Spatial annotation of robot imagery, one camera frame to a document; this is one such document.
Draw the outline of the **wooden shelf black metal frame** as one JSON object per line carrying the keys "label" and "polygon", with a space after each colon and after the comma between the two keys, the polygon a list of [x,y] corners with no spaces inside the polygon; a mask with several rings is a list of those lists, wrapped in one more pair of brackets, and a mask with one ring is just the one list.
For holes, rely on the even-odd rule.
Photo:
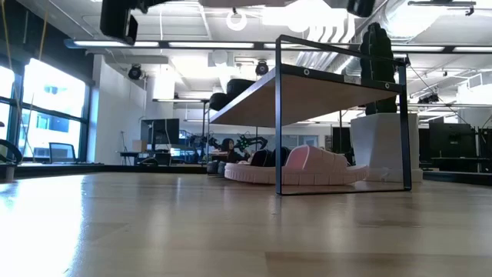
{"label": "wooden shelf black metal frame", "polygon": [[[376,62],[391,62],[399,81],[395,83],[349,78],[344,75],[318,71],[281,61],[283,43],[304,45],[326,52],[336,52]],[[286,125],[358,107],[393,96],[407,95],[406,62],[364,55],[360,52],[320,42],[312,42],[288,35],[280,35],[275,42],[276,66],[252,86],[218,111],[211,122],[220,125],[245,125],[274,128],[274,153],[277,195],[336,195],[361,192],[355,183],[347,185],[283,185],[282,166],[287,158],[281,154],[282,129]]]}

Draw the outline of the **small dark monitor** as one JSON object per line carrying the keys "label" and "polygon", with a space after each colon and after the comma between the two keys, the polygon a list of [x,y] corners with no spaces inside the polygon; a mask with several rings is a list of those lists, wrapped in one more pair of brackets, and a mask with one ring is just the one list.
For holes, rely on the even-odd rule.
{"label": "small dark monitor", "polygon": [[71,144],[50,142],[49,158],[51,164],[56,163],[75,163],[75,148]]}

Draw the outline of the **person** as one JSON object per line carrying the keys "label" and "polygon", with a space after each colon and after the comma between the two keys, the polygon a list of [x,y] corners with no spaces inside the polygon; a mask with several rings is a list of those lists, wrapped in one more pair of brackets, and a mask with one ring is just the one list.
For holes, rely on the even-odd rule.
{"label": "person", "polygon": [[237,163],[243,159],[243,157],[234,150],[234,140],[231,138],[225,138],[222,141],[221,150],[227,152],[226,161],[228,163]]}

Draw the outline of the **black computer monitor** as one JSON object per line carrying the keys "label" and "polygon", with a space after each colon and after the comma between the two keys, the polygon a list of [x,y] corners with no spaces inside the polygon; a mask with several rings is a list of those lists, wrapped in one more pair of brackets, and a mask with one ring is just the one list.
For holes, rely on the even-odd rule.
{"label": "black computer monitor", "polygon": [[178,144],[179,119],[144,119],[141,120],[141,140],[149,144]]}

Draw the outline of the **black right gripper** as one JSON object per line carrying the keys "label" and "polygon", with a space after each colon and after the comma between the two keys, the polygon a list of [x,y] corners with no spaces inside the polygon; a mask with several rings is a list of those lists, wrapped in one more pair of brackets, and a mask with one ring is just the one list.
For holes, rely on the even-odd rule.
{"label": "black right gripper", "polygon": [[360,17],[367,18],[372,15],[375,0],[347,0],[347,12]]}

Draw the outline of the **white hexagonal plant pot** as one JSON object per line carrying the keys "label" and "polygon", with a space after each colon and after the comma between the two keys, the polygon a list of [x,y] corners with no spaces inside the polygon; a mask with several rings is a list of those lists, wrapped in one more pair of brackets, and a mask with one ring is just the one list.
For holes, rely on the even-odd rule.
{"label": "white hexagonal plant pot", "polygon": [[355,162],[366,165],[370,182],[402,182],[400,116],[379,113],[351,120]]}

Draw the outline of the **green cactus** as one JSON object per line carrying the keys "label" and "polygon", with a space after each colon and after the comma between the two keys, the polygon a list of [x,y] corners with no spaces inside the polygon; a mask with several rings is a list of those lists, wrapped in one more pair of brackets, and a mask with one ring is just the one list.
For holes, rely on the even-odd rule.
{"label": "green cactus", "polygon": [[[367,27],[359,51],[364,55],[389,59],[394,58],[391,50],[391,40],[388,38],[386,30],[377,22],[373,22]],[[395,70],[394,65],[391,62],[376,62],[374,60],[361,58],[360,66],[362,79],[395,83]],[[396,97],[370,102],[365,105],[366,115],[396,112]]]}

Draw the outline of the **long dark desk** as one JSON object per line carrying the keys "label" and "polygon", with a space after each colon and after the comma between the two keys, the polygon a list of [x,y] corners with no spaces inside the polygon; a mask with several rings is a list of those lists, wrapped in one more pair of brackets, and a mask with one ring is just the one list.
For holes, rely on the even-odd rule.
{"label": "long dark desk", "polygon": [[428,161],[420,161],[419,166],[424,170],[437,169],[441,172],[472,172],[472,173],[490,173],[492,174],[491,158],[445,158],[434,157]]}

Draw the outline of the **large dark monitor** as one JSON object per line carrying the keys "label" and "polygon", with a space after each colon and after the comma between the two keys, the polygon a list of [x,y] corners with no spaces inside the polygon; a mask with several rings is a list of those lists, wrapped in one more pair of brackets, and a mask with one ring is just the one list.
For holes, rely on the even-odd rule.
{"label": "large dark monitor", "polygon": [[475,131],[468,124],[430,123],[432,158],[474,158]]}

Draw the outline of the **silver ceiling duct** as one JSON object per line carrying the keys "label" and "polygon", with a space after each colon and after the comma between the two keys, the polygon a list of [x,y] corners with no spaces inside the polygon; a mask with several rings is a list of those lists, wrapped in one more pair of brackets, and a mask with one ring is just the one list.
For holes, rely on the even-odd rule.
{"label": "silver ceiling duct", "polygon": [[409,6],[409,0],[388,0],[378,17],[381,27],[390,39],[408,41],[428,28],[416,7]]}

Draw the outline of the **pink rubber slide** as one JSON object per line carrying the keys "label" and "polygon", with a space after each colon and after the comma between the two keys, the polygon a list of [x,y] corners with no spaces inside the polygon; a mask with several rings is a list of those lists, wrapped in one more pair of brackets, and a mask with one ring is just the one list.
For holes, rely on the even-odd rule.
{"label": "pink rubber slide", "polygon": [[[291,150],[281,171],[283,185],[347,185],[368,176],[366,165],[350,166],[344,155],[310,145]],[[228,163],[224,167],[224,177],[238,182],[273,185],[276,168]]]}

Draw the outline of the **long ceiling light strip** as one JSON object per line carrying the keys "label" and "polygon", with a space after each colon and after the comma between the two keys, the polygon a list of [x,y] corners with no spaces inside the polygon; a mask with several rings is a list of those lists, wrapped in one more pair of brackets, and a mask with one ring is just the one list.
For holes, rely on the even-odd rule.
{"label": "long ceiling light strip", "polygon": [[[67,48],[129,48],[129,49],[227,49],[227,50],[273,50],[273,42],[213,42],[213,41],[139,41],[128,45],[117,41],[107,40],[74,40],[66,39]],[[492,54],[492,45],[419,45],[419,44],[395,44],[393,52],[401,53],[444,53],[444,54]]]}

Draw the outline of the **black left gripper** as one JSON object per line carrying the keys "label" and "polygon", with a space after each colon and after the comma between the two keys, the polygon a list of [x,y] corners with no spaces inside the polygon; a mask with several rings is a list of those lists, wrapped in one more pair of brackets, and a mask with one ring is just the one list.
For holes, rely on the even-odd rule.
{"label": "black left gripper", "polygon": [[101,4],[100,29],[103,35],[127,45],[136,41],[138,23],[131,10],[147,12],[150,7],[171,0],[103,0]]}

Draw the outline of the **dark office desk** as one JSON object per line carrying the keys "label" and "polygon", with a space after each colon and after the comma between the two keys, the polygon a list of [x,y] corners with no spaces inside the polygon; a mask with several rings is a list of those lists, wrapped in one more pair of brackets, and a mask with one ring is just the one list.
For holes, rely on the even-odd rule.
{"label": "dark office desk", "polygon": [[170,166],[171,154],[163,152],[119,152],[123,165]]}

